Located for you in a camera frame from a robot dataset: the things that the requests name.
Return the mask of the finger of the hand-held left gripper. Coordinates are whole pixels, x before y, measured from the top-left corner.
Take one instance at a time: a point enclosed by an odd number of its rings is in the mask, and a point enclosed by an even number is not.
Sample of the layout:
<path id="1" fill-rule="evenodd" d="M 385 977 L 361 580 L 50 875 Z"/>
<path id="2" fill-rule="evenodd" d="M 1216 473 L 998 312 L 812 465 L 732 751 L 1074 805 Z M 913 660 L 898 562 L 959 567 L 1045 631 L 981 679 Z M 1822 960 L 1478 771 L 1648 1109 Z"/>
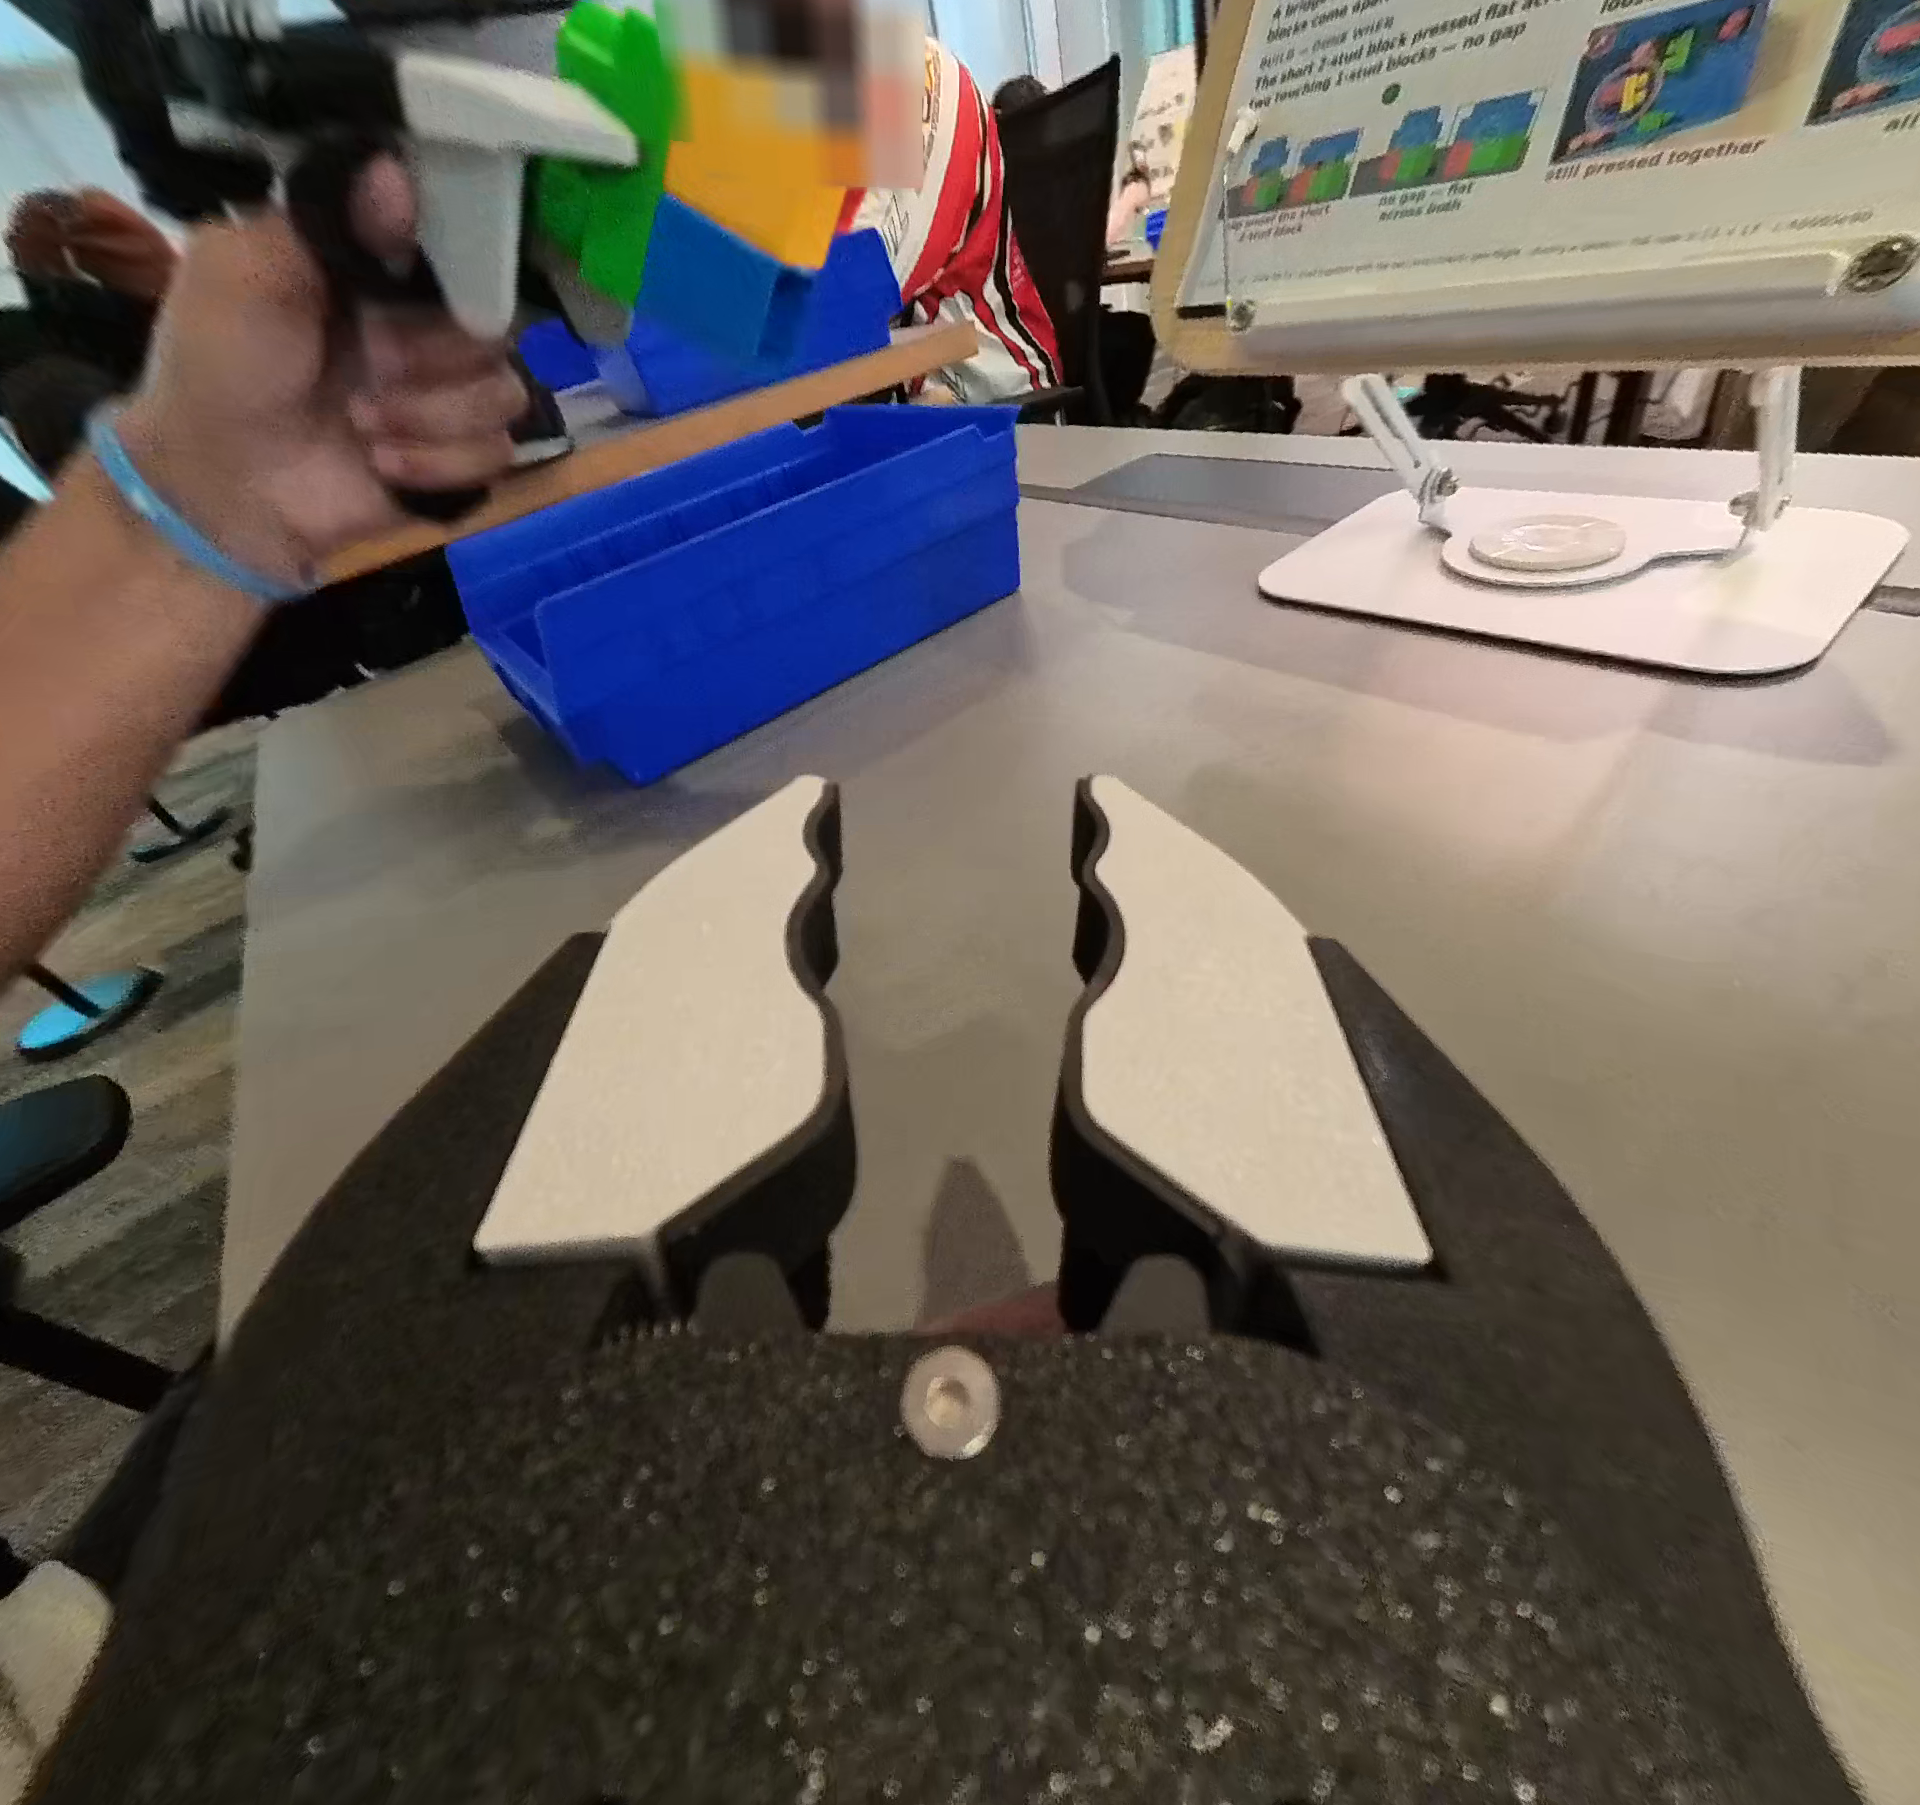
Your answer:
<path id="1" fill-rule="evenodd" d="M 558 77 L 556 39 L 570 6 L 489 16 L 408 19 L 391 26 L 391 49 L 411 49 L 540 77 Z"/>
<path id="2" fill-rule="evenodd" d="M 526 164 L 626 170 L 638 139 L 563 78 L 425 49 L 397 56 L 397 101 L 423 258 L 454 322 L 504 338 L 518 305 Z"/>

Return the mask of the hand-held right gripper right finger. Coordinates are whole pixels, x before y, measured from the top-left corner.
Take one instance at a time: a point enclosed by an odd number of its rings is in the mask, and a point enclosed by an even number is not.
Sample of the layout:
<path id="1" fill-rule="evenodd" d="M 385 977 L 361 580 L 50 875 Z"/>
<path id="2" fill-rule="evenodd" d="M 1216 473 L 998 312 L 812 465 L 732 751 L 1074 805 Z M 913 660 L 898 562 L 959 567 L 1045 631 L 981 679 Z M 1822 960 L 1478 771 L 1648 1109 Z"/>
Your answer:
<path id="1" fill-rule="evenodd" d="M 1322 944 L 1226 848 L 1108 771 L 1074 787 L 1052 1133 L 1059 1314 L 1169 1259 L 1217 1329 L 1304 1329 L 1297 1272 L 1426 1280 L 1437 1249 Z"/>

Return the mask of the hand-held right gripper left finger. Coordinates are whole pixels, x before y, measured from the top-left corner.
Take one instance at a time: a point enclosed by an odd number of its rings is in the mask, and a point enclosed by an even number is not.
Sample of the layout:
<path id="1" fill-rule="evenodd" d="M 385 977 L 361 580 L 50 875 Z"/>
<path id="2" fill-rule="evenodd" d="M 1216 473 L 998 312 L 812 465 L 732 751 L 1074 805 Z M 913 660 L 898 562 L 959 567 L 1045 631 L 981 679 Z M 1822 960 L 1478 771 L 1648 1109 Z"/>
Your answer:
<path id="1" fill-rule="evenodd" d="M 472 1246 L 617 1262 L 689 1318 L 734 1254 L 829 1316 L 858 1183 L 838 966 L 840 788 L 793 778 L 614 914 Z"/>

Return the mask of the green mega block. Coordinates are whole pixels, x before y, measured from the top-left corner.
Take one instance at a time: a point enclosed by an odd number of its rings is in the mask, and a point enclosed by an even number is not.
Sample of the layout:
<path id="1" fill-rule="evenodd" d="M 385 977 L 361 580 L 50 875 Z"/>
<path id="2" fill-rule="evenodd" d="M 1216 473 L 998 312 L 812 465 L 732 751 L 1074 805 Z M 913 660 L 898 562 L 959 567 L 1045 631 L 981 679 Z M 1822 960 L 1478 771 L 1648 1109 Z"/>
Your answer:
<path id="1" fill-rule="evenodd" d="M 635 162 L 587 156 L 536 162 L 536 229 L 572 274 L 630 318 L 641 292 L 667 158 L 685 126 L 683 63 L 641 11 L 580 0 L 556 34 L 556 75 L 635 139 Z"/>

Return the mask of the yellow mega block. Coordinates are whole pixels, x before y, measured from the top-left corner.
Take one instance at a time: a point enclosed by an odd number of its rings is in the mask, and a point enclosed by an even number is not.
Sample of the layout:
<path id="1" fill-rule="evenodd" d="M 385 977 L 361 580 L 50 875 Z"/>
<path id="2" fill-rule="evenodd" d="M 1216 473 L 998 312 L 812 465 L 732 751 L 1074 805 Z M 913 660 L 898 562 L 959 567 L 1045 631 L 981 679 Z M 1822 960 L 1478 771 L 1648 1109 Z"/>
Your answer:
<path id="1" fill-rule="evenodd" d="M 829 126 L 818 78 L 694 56 L 680 89 L 667 193 L 783 263 L 820 267 L 863 188 L 863 141 Z"/>

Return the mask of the blue mega block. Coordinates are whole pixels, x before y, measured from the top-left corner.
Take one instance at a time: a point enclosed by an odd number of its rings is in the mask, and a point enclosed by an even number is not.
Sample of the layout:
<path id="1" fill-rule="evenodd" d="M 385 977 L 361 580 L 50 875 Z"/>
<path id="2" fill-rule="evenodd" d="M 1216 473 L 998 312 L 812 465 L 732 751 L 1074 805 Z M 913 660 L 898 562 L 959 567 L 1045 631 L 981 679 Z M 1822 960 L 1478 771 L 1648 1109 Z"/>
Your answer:
<path id="1" fill-rule="evenodd" d="M 818 272 L 779 260 L 686 207 L 659 199 L 635 322 L 734 358 L 785 358 L 799 340 Z"/>

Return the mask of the blue storage bin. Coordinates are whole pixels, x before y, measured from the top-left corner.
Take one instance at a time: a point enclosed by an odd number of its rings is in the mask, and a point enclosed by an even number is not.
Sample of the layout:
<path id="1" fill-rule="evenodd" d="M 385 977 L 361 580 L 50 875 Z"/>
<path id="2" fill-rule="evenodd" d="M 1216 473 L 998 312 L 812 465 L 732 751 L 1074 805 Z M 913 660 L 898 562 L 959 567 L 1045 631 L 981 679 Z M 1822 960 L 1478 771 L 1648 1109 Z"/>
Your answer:
<path id="1" fill-rule="evenodd" d="M 612 347 L 590 347 L 561 318 L 552 318 L 526 326 L 517 349 L 536 382 L 552 392 L 597 382 L 630 415 L 673 418 L 889 344 L 900 318 L 900 283 L 880 235 L 862 229 L 836 236 L 828 260 L 814 270 L 818 278 L 799 340 L 785 358 L 722 358 L 673 332 L 638 323 L 635 312 L 626 336 Z"/>
<path id="2" fill-rule="evenodd" d="M 1017 412 L 850 402 L 447 546 L 570 761 L 647 787 L 1021 588 Z"/>

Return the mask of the person's left hand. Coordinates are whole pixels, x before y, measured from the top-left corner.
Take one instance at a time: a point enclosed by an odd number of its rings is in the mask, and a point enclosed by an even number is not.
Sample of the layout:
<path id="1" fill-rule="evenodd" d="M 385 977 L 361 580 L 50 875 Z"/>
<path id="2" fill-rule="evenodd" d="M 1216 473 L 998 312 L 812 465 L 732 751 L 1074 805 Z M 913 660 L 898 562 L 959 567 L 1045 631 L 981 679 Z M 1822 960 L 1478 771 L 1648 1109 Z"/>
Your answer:
<path id="1" fill-rule="evenodd" d="M 458 518 L 510 473 L 526 387 L 438 305 L 349 305 L 284 205 L 197 227 L 119 412 L 148 480 L 232 556 L 322 578 L 332 551 Z"/>

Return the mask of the wooden table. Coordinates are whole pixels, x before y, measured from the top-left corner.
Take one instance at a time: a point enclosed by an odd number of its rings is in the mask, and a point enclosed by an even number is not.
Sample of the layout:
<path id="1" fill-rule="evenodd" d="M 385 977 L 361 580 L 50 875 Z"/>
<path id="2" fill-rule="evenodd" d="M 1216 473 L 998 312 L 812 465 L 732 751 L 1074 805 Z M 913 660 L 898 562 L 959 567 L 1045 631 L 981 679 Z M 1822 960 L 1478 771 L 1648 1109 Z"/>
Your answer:
<path id="1" fill-rule="evenodd" d="M 440 550 L 447 542 L 493 531 L 572 496 L 672 467 L 914 377 L 929 377 L 974 354 L 977 329 L 972 326 L 917 326 L 893 332 L 883 349 L 785 377 L 730 400 L 714 400 L 665 420 L 604 426 L 596 437 L 579 439 L 567 456 L 506 473 L 487 496 L 453 521 L 408 519 L 385 536 L 332 551 L 322 567 L 322 585 L 395 567 Z"/>

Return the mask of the blue wristband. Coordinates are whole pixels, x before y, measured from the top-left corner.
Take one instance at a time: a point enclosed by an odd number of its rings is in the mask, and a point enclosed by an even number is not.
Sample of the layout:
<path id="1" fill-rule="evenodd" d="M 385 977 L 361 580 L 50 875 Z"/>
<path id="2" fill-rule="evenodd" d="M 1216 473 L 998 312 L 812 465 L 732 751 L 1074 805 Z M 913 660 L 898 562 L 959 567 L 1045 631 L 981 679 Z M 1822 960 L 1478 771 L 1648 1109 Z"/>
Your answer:
<path id="1" fill-rule="evenodd" d="M 148 480 L 122 437 L 119 418 L 119 406 L 113 402 L 95 406 L 83 421 L 86 447 L 132 518 L 144 521 L 156 542 L 167 546 L 185 569 L 195 569 L 219 588 L 240 592 L 271 609 L 316 592 L 317 585 L 309 570 L 288 575 L 260 569 L 232 556 L 218 539 L 206 533 L 197 519 Z"/>

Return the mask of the black round base stand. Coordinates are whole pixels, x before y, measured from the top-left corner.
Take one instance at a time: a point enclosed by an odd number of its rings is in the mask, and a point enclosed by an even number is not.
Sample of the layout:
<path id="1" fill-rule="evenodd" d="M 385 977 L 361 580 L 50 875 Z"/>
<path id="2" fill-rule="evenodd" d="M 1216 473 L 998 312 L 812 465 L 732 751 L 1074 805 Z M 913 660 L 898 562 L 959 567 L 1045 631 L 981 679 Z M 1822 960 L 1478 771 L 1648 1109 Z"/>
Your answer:
<path id="1" fill-rule="evenodd" d="M 72 981 L 31 962 L 27 977 L 50 998 L 16 1039 L 17 1057 L 32 1064 L 89 1048 L 138 1016 L 162 988 L 162 974 L 144 966 Z"/>
<path id="2" fill-rule="evenodd" d="M 148 794 L 148 815 L 128 843 L 128 858 L 138 864 L 177 858 L 218 840 L 229 828 L 231 819 L 232 810 L 229 805 L 181 819 L 160 797 Z"/>

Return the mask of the person's office chair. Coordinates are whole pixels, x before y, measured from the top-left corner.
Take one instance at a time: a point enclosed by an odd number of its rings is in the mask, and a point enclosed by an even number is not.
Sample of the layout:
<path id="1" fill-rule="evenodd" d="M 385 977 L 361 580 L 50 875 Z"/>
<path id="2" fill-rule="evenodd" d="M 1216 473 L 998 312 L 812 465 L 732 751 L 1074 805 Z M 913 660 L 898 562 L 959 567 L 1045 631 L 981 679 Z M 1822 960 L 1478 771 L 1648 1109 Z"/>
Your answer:
<path id="1" fill-rule="evenodd" d="M 103 1073 L 40 1087 L 2 1105 L 2 1234 L 106 1168 L 127 1146 L 128 1092 Z M 149 1412 L 176 1373 L 134 1350 L 27 1311 L 4 1270 L 2 1363 L 116 1409 Z"/>

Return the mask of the instruction board on white stand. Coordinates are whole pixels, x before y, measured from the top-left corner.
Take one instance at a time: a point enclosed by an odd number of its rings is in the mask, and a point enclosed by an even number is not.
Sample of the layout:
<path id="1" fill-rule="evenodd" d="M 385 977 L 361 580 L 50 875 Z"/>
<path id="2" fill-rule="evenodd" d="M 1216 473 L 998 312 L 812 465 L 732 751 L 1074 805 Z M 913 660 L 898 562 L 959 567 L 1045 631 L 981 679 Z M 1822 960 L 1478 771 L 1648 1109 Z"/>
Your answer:
<path id="1" fill-rule="evenodd" d="M 1191 372 L 1338 375 L 1396 486 L 1276 608 L 1760 679 L 1908 529 L 1793 496 L 1808 367 L 1916 360 L 1916 0 L 1222 0 L 1153 292 Z M 1391 371 L 1749 375 L 1735 496 L 1468 482 Z"/>

